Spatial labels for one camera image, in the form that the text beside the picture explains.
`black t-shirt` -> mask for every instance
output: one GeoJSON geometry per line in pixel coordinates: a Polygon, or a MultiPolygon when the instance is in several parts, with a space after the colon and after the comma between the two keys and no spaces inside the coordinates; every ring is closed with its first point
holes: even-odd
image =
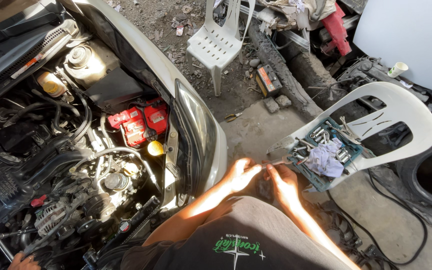
{"type": "Polygon", "coordinates": [[[121,270],[349,269],[283,212],[254,197],[232,197],[208,219],[188,239],[132,247],[121,270]]]}

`dirt ground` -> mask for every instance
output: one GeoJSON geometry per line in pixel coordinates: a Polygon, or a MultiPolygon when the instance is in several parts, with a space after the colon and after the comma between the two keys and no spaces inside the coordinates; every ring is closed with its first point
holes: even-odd
{"type": "Polygon", "coordinates": [[[189,28],[184,27],[182,36],[176,36],[176,29],[171,27],[172,20],[176,15],[183,14],[183,6],[189,6],[191,11],[186,15],[191,19],[195,28],[200,28],[205,21],[206,2],[204,0],[116,0],[108,1],[111,6],[121,5],[119,13],[124,15],[131,23],[138,27],[147,37],[163,31],[159,40],[152,39],[153,43],[158,46],[165,55],[168,56],[182,53],[184,62],[175,63],[177,68],[183,73],[194,89],[199,93],[201,98],[215,116],[218,122],[224,120],[228,114],[242,112],[245,108],[251,106],[255,101],[260,100],[262,94],[255,92],[249,87],[255,87],[255,71],[252,71],[253,78],[246,77],[245,72],[250,69],[246,61],[255,59],[255,51],[251,43],[243,45],[243,64],[240,63],[239,57],[236,57],[221,74],[221,95],[215,97],[214,87],[209,71],[198,61],[193,62],[202,68],[194,69],[201,73],[196,77],[189,73],[186,55],[187,40],[191,37],[187,35],[189,28]]]}

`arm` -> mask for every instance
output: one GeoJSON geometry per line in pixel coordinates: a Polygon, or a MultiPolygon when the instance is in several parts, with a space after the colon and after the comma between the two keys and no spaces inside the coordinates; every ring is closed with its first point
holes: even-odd
{"type": "Polygon", "coordinates": [[[274,197],[278,200],[284,212],[292,222],[310,238],[343,261],[348,267],[353,270],[360,270],[360,268],[329,239],[308,212],[304,210],[298,199],[298,178],[296,174],[284,165],[276,165],[278,170],[270,164],[268,164],[266,168],[267,173],[265,174],[265,179],[269,178],[269,176],[273,179],[274,197]]]}
{"type": "Polygon", "coordinates": [[[164,240],[176,242],[190,237],[225,197],[242,190],[261,171],[261,165],[254,164],[250,158],[237,160],[221,181],[157,227],[142,246],[164,240]]]}

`rag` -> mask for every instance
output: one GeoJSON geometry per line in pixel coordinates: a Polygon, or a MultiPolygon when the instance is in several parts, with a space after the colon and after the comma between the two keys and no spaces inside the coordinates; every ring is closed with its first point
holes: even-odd
{"type": "Polygon", "coordinates": [[[304,165],[319,176],[341,176],[344,166],[336,159],[336,152],[342,144],[338,138],[333,138],[333,141],[329,141],[327,144],[319,144],[318,147],[311,149],[304,165]]]}

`monobloc chair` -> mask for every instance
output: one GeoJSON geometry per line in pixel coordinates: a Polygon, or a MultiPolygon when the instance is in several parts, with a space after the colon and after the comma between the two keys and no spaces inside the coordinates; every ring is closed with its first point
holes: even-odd
{"type": "MultiPolygon", "coordinates": [[[[418,155],[432,146],[432,113],[428,107],[408,90],[387,82],[368,83],[358,87],[314,120],[275,145],[283,144],[287,150],[291,150],[295,138],[304,138],[323,119],[329,117],[337,109],[364,96],[376,97],[384,102],[386,107],[347,123],[354,134],[364,140],[398,122],[403,122],[411,130],[413,139],[408,144],[381,156],[364,158],[363,155],[359,155],[353,160],[352,164],[346,167],[350,173],[349,175],[363,169],[418,155]]],[[[347,177],[348,175],[343,174],[341,177],[333,179],[327,189],[335,187],[347,177]]]]}
{"type": "Polygon", "coordinates": [[[193,73],[193,57],[203,64],[213,77],[214,95],[221,94],[221,72],[239,54],[243,63],[241,47],[255,10],[255,0],[249,0],[249,16],[243,39],[239,32],[241,0],[229,0],[226,21],[221,27],[213,20],[214,0],[206,1],[206,19],[202,27],[188,40],[188,65],[193,73]]]}

